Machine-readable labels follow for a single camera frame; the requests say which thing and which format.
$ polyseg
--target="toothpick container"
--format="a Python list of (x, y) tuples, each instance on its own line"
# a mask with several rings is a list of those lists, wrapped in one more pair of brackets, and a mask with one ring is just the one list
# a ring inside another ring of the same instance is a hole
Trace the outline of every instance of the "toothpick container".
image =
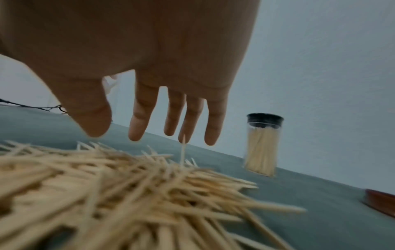
[(247, 115), (247, 152), (244, 167), (255, 173), (274, 176), (277, 147), (284, 118), (275, 114)]

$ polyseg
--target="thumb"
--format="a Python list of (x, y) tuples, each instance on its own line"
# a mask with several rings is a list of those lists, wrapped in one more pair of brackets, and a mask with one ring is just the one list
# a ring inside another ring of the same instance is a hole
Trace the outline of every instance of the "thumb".
[(102, 79), (40, 77), (89, 136), (99, 137), (108, 130), (112, 115)]

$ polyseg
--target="reddish-brown object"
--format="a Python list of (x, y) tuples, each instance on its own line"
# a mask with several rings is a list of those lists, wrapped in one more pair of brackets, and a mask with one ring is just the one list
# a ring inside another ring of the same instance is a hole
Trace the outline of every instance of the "reddish-brown object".
[(366, 189), (362, 202), (379, 212), (395, 217), (395, 195)]

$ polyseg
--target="thin black cord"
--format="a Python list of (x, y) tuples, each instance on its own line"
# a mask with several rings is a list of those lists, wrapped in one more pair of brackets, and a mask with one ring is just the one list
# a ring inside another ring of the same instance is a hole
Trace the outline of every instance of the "thin black cord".
[(7, 100), (1, 99), (1, 98), (0, 98), (0, 103), (13, 104), (13, 105), (16, 105), (16, 106), (19, 106), (19, 107), (35, 108), (35, 109), (44, 110), (44, 111), (48, 111), (48, 112), (50, 112), (54, 108), (57, 108), (60, 111), (62, 111), (63, 114), (67, 114), (67, 112), (63, 109), (62, 105), (57, 105), (57, 106), (53, 106), (53, 107), (33, 107), (33, 106), (28, 106), (28, 105), (23, 105), (23, 104), (19, 104), (19, 103), (10, 102), (10, 101), (7, 101)]

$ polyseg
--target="hand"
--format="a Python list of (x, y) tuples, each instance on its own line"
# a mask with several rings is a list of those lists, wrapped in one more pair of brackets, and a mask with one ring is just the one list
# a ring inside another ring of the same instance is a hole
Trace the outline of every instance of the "hand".
[(2, 2), (0, 53), (28, 65), (89, 135), (104, 134), (111, 123), (102, 77), (135, 69), (131, 140), (144, 134), (166, 86), (165, 134), (174, 134), (186, 103), (179, 140), (188, 142), (206, 99), (204, 138), (217, 141), (258, 0), (30, 2)]

